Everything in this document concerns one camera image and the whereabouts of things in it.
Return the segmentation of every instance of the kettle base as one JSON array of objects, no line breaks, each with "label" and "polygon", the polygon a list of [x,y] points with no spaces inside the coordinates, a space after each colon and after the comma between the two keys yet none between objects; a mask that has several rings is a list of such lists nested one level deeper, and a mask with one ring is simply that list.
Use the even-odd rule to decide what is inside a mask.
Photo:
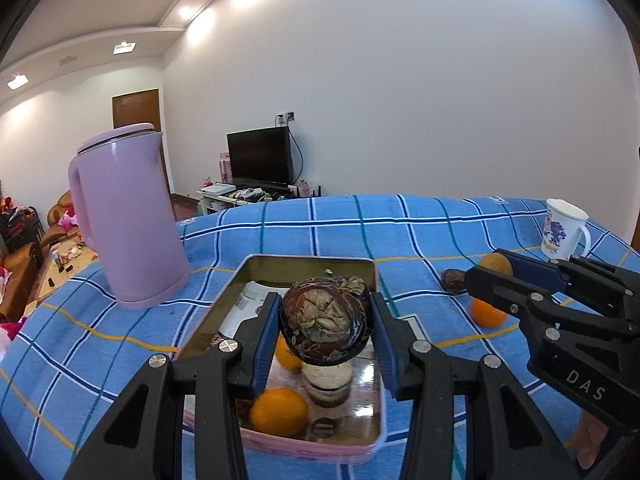
[{"label": "kettle base", "polygon": [[144,300],[137,300],[137,301],[122,301],[116,297],[118,300],[118,305],[121,306],[122,308],[126,308],[129,310],[143,310],[144,308],[158,306],[163,301],[168,300],[169,298],[171,298],[172,296],[180,292],[184,288],[184,286],[187,284],[190,278],[191,278],[191,269],[189,268],[189,266],[187,266],[183,275],[180,277],[180,279],[177,282],[175,282],[172,286],[170,286],[169,288],[166,288],[159,294],[156,294],[151,298],[145,298]]}]

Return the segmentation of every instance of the white wall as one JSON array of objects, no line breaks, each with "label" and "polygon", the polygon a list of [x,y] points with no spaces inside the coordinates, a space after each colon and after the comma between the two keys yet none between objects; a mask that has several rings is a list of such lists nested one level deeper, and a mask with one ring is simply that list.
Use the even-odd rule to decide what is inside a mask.
[{"label": "white wall", "polygon": [[46,225],[49,209],[69,188],[66,172],[78,146],[113,128],[111,98],[151,88],[162,92],[163,63],[149,57],[79,70],[0,107],[2,193],[34,206]]},{"label": "white wall", "polygon": [[177,192],[218,174],[226,133],[293,110],[327,193],[558,196],[631,237],[640,81],[606,0],[242,3],[165,56]]}]

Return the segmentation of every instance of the round black label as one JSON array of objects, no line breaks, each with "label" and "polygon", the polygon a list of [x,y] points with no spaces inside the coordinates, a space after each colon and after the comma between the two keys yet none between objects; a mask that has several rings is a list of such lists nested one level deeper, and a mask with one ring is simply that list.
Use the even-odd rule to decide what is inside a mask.
[{"label": "round black label", "polygon": [[332,418],[319,418],[311,425],[311,433],[318,438],[329,438],[335,435],[338,425]]}]

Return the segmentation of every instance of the air vent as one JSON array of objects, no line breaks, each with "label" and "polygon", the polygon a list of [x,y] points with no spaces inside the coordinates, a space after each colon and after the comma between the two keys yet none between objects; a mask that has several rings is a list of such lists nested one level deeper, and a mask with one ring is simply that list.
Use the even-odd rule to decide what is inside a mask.
[{"label": "air vent", "polygon": [[73,63],[76,59],[78,59],[78,56],[66,56],[63,57],[58,63],[60,64],[60,66],[65,66],[69,63]]}]

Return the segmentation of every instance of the rectangular tray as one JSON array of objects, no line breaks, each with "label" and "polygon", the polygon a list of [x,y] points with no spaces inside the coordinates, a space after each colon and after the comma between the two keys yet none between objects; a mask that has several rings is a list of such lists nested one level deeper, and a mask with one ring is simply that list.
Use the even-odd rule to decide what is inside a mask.
[{"label": "rectangular tray", "polygon": [[[281,256],[253,254],[245,258],[225,288],[213,301],[209,312],[178,353],[178,359],[203,354],[213,341],[219,341],[220,326],[249,282],[289,288],[295,282],[325,276],[353,275],[363,279],[372,292],[378,290],[378,272],[373,260],[365,258],[324,258],[320,256]],[[336,408],[320,408],[308,399],[302,379],[282,368],[276,358],[271,364],[267,389],[287,387],[298,391],[306,400],[309,422],[295,437],[284,438],[252,431],[248,410],[239,409],[242,444],[262,452],[281,456],[319,460],[330,463],[355,464],[370,460],[386,439],[386,405],[380,370],[373,346],[353,359],[354,374],[349,399]],[[193,398],[185,402],[184,421],[193,428]],[[319,438],[312,431],[320,418],[335,421],[334,436]]]}]

